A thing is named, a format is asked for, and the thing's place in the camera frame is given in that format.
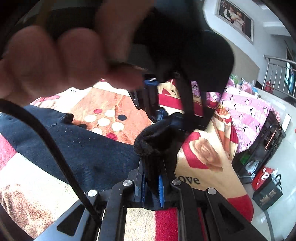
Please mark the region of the person's left hand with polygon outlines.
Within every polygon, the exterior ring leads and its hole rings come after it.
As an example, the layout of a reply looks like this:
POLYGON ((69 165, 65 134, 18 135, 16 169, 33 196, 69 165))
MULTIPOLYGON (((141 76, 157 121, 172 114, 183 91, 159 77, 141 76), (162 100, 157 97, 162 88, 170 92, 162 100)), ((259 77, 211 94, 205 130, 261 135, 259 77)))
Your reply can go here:
POLYGON ((56 41, 39 26, 18 31, 1 59, 1 98, 26 106, 100 79, 115 88, 141 87, 142 70, 126 61, 135 30, 153 6, 153 1, 105 1, 95 30, 74 28, 56 41))

